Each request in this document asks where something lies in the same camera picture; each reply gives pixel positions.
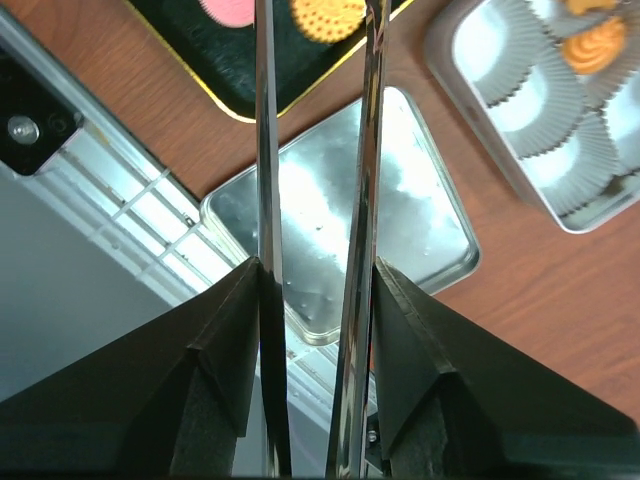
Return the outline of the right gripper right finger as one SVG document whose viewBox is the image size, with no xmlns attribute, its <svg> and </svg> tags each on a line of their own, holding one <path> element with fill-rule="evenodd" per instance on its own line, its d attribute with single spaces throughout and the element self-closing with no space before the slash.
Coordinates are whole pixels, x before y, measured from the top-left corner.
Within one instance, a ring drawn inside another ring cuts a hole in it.
<svg viewBox="0 0 640 480">
<path fill-rule="evenodd" d="M 383 458 L 402 479 L 635 479 L 626 414 L 421 290 L 373 281 Z"/>
</svg>

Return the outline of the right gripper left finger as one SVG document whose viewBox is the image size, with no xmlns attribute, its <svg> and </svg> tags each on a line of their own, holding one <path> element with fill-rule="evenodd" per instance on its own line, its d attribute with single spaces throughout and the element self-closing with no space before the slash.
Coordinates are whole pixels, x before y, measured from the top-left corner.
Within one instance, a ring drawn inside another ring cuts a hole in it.
<svg viewBox="0 0 640 480">
<path fill-rule="evenodd" d="M 5 479 L 216 478 L 247 430 L 258 270 L 204 293 L 1 405 Z"/>
</svg>

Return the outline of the silver metal tongs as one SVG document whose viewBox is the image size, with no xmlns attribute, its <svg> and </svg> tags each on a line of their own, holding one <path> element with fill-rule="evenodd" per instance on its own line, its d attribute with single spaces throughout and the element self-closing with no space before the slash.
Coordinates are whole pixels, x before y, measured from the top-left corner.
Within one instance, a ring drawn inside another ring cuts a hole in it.
<svg viewBox="0 0 640 480">
<path fill-rule="evenodd" d="M 391 4 L 366 4 L 366 52 L 355 200 L 346 267 L 325 474 L 358 478 L 365 465 L 366 419 L 376 260 L 379 173 L 387 30 Z M 273 4 L 255 4 L 256 136 L 260 378 L 264 409 L 265 473 L 292 474 L 287 401 L 283 251 Z"/>
</svg>

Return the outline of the black cookie tray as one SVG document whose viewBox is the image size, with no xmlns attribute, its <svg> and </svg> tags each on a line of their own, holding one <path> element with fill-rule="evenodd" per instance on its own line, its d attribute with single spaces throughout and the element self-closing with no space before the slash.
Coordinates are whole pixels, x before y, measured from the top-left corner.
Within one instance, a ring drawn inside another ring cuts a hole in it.
<svg viewBox="0 0 640 480">
<path fill-rule="evenodd" d="M 131 1 L 129 7 L 227 115 L 255 121 L 255 30 L 211 18 L 198 1 Z M 292 1 L 274 3 L 277 112 L 284 115 L 366 42 L 365 22 L 318 42 L 298 27 Z"/>
</svg>

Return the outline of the orange swirl cookie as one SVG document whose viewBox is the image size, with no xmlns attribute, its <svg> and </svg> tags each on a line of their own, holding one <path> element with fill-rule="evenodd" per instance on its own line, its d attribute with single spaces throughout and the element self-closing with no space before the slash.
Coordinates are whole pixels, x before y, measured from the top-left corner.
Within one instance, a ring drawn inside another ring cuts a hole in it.
<svg viewBox="0 0 640 480">
<path fill-rule="evenodd" d="M 626 35 L 624 20 L 614 16 L 590 30 L 567 37 L 562 43 L 562 55 L 575 73 L 598 73 L 625 49 Z"/>
</svg>

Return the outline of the orange waffle cookie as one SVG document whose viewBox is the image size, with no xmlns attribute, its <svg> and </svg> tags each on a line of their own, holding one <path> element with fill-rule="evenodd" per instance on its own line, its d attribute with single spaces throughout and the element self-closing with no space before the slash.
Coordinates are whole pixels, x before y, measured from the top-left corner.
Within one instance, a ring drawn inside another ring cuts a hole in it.
<svg viewBox="0 0 640 480">
<path fill-rule="evenodd" d="M 591 10 L 612 10 L 616 7 L 616 0 L 565 0 L 568 11 L 576 16 L 585 15 Z"/>
</svg>

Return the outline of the silver tin lid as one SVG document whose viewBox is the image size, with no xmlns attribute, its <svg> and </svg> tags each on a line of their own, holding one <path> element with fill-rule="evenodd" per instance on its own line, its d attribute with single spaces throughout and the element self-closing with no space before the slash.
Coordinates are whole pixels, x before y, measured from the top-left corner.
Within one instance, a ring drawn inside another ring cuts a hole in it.
<svg viewBox="0 0 640 480">
<path fill-rule="evenodd" d="M 339 336 L 360 114 L 353 102 L 279 152 L 286 321 L 312 346 Z M 382 141 L 377 254 L 434 294 L 476 269 L 478 241 L 417 104 L 396 87 Z"/>
</svg>

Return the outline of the silver cookie tin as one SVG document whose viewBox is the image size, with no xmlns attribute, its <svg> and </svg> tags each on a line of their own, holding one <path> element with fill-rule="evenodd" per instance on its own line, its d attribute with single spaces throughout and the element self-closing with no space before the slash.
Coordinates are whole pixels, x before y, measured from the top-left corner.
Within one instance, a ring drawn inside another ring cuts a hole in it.
<svg viewBox="0 0 640 480">
<path fill-rule="evenodd" d="M 611 17 L 626 47 L 580 75 L 567 37 Z M 639 200 L 639 5 L 576 16 L 565 1 L 453 1 L 428 26 L 426 62 L 516 192 L 581 234 Z"/>
</svg>

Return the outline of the pink sandwich cookie lower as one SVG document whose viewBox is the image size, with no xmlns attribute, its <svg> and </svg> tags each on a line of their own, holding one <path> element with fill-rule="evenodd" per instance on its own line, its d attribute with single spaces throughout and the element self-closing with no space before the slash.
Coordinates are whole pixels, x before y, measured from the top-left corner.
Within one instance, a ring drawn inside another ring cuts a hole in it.
<svg viewBox="0 0 640 480">
<path fill-rule="evenodd" d="M 253 0 L 199 0 L 202 9 L 217 23 L 230 28 L 243 28 L 254 23 Z"/>
</svg>

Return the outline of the orange dotted round cookie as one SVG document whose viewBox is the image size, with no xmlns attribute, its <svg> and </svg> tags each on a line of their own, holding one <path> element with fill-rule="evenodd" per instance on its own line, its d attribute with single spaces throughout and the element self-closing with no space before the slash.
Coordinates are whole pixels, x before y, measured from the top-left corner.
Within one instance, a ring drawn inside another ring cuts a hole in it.
<svg viewBox="0 0 640 480">
<path fill-rule="evenodd" d="M 318 43 L 334 44 L 353 34 L 365 18 L 359 0 L 292 0 L 291 15 L 298 30 Z"/>
</svg>

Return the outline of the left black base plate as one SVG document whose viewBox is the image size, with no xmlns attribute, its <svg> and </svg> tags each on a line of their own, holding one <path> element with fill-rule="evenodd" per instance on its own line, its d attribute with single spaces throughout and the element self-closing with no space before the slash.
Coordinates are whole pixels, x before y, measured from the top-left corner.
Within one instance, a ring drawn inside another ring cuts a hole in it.
<svg viewBox="0 0 640 480">
<path fill-rule="evenodd" d="M 69 140 L 83 116 L 9 51 L 1 51 L 1 162 L 31 176 Z"/>
</svg>

